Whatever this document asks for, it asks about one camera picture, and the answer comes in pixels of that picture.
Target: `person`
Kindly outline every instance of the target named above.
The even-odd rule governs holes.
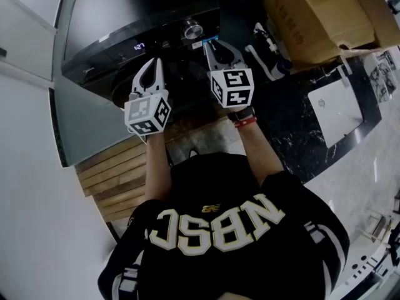
[[[349,237],[284,171],[247,107],[229,118],[245,156],[195,155],[170,169],[147,140],[146,201],[101,273],[104,299],[327,299]]]

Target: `kitchen counter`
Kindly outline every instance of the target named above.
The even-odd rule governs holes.
[[[238,48],[243,53],[246,63],[253,70],[256,84],[253,105],[259,119],[258,123],[282,159],[285,168],[289,172],[297,174],[302,182],[309,181],[343,157],[381,120],[375,95],[361,61],[356,58],[350,59],[349,64],[353,74],[349,76],[349,80],[359,102],[364,122],[334,147],[328,149],[308,99],[308,93],[339,80],[340,75],[335,72],[331,76],[319,80],[316,84],[310,84],[310,80],[323,75],[321,70],[314,69],[295,74],[290,78],[268,82],[258,63],[244,51],[246,45],[252,44],[270,68],[275,62],[273,56],[268,56],[266,52],[261,54],[265,46],[253,35],[254,24],[256,22],[263,23],[266,20],[262,0],[219,0],[219,2],[221,5],[220,39]],[[62,10],[62,13],[68,16],[66,10]],[[59,77],[58,81],[56,80],[56,106],[59,124],[61,122],[61,139],[66,148],[69,165],[77,164],[129,137],[128,133],[123,132],[123,113],[121,111],[118,112],[118,109],[109,107],[99,97],[88,94],[83,89],[79,90],[77,86],[70,86],[70,89],[58,86],[59,81],[65,83],[65,78]],[[69,105],[74,103],[74,110],[68,109],[66,101],[69,102]],[[206,107],[204,106],[205,101],[209,103]],[[87,112],[92,118],[83,116],[79,119],[76,111],[78,104],[86,106],[79,109],[78,112]],[[196,101],[196,104],[188,103],[176,110],[174,124],[168,128],[175,130],[174,136],[176,136],[178,131],[199,128],[213,119],[217,120],[221,117],[221,113],[216,112],[215,107],[216,100],[212,96],[206,96],[202,101]],[[74,113],[69,116],[68,112],[72,111]],[[211,120],[198,119],[202,115],[210,117]],[[197,116],[196,123],[193,122],[193,119],[196,119],[192,118],[194,116]],[[96,120],[97,130],[92,127],[93,119]]]

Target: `wooden panel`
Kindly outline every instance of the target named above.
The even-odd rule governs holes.
[[[116,177],[112,177],[106,181],[95,184],[92,187],[85,189],[83,192],[85,196],[92,196],[93,194],[99,194],[107,189],[111,189],[119,184],[126,183],[130,180],[135,180],[146,173],[146,166],[140,166],[136,169],[130,170],[128,172],[122,173]]]
[[[128,190],[132,190],[137,187],[144,186],[145,182],[146,182],[146,175],[143,174],[142,176],[140,176],[136,179],[122,183],[116,187],[112,187],[111,189],[105,190],[99,194],[95,194],[93,196],[93,198],[96,202],[98,202],[98,201],[116,196],[118,194],[124,193]]]
[[[123,153],[124,151],[131,149],[133,147],[138,146],[141,144],[142,141],[140,140],[139,137],[130,137],[129,139],[120,142],[119,144],[116,144],[115,146],[112,146],[104,151],[101,151],[100,153],[96,154],[93,157],[90,157],[89,159],[79,163],[76,166],[76,172],[77,173],[82,173],[83,171],[113,157],[116,156],[117,154]]]
[[[108,170],[100,172],[99,174],[93,177],[81,181],[82,189],[86,189],[88,187],[94,186],[97,183],[101,183],[105,180],[111,179],[117,176],[118,174],[122,174],[125,173],[126,171],[140,167],[145,163],[146,163],[146,154],[141,154],[140,156],[134,157],[133,159],[118,164],[115,167],[112,167]]]
[[[111,157],[108,160],[100,162],[99,164],[89,168],[88,170],[83,171],[77,175],[79,181],[83,181],[87,178],[93,177],[98,173],[101,173],[105,170],[108,170],[118,164],[124,163],[132,158],[139,156],[140,154],[144,154],[146,152],[146,145],[144,143],[128,149],[117,156]]]
[[[135,209],[136,209],[136,207],[132,207],[131,209],[126,209],[126,210],[119,211],[119,212],[116,212],[116,213],[111,213],[111,214],[108,214],[107,216],[104,216],[103,219],[104,219],[105,222],[109,223],[111,221],[128,218],[128,217],[131,216],[132,212]]]
[[[123,211],[126,209],[136,207],[136,206],[142,204],[144,201],[146,201],[146,197],[144,195],[142,195],[142,196],[134,197],[132,199],[129,199],[129,200],[126,200],[126,201],[123,201],[120,203],[113,204],[112,206],[99,208],[99,210],[100,210],[101,215],[104,217],[104,216],[107,216],[112,213],[117,213],[119,211]]]
[[[138,196],[142,196],[144,194],[145,187],[137,187],[132,190],[125,191],[123,193],[117,194],[116,196],[109,197],[104,200],[98,201],[96,204],[99,208],[108,207],[113,204],[121,203],[123,201],[136,198]]]

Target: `cabinet door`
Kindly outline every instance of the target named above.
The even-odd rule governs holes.
[[[0,56],[19,69],[52,79],[54,34],[12,0],[0,0]]]

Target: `wrist strap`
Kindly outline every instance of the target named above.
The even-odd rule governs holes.
[[[240,120],[237,123],[235,123],[235,128],[247,126],[248,124],[255,123],[256,121],[257,121],[256,117],[250,117],[249,119],[246,119],[246,120]]]

